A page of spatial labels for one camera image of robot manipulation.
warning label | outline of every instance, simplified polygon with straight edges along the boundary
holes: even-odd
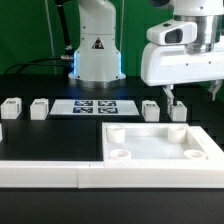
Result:
[[[103,44],[100,40],[100,38],[98,37],[95,44],[92,47],[93,49],[104,49]]]

black table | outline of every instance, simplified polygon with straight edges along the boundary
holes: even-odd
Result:
[[[204,128],[224,149],[224,104],[209,102],[196,84],[176,86],[174,93],[188,108],[187,123]],[[162,89],[149,88],[136,77],[121,87],[91,90],[69,86],[63,76],[2,76],[0,103],[9,97],[22,98],[23,112],[17,120],[1,122],[2,161],[101,161],[102,122],[144,122],[141,115],[49,115],[46,121],[30,121],[36,98],[48,98],[50,107],[55,99],[134,100],[139,112],[142,100],[155,100],[161,122],[171,122]],[[224,218],[223,197],[223,189],[0,189],[0,223],[216,224]]]

green backdrop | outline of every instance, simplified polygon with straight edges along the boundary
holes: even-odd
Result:
[[[48,0],[57,56],[64,53],[64,43],[54,0]],[[121,0],[111,0],[117,9],[117,38],[120,45]],[[77,0],[65,4],[68,28],[74,48],[79,46],[79,12]],[[142,52],[148,43],[146,31],[172,18],[172,11],[153,8],[147,0],[126,0],[124,15],[122,70],[128,76],[140,75]],[[0,9],[0,74],[9,66],[52,56],[45,0],[2,1]],[[30,67],[29,73],[53,69]],[[224,98],[224,90],[219,96]]]

small white cube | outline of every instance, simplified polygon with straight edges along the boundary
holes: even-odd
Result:
[[[181,101],[177,101],[177,105],[172,105],[170,108],[170,118],[174,122],[186,122],[187,108]]]
[[[49,112],[48,99],[36,99],[30,106],[31,120],[45,120]]]
[[[22,100],[20,98],[7,98],[1,105],[2,119],[16,119],[22,111]]]
[[[159,122],[160,108],[155,101],[143,101],[142,102],[142,115],[145,121]]]

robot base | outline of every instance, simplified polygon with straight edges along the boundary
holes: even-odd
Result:
[[[117,86],[122,86],[125,84],[126,76],[122,75],[117,80],[112,80],[109,82],[105,81],[85,81],[79,79],[77,76],[69,74],[69,84],[75,86],[82,86],[85,88],[92,88],[92,89],[107,89],[107,88],[114,88]]]

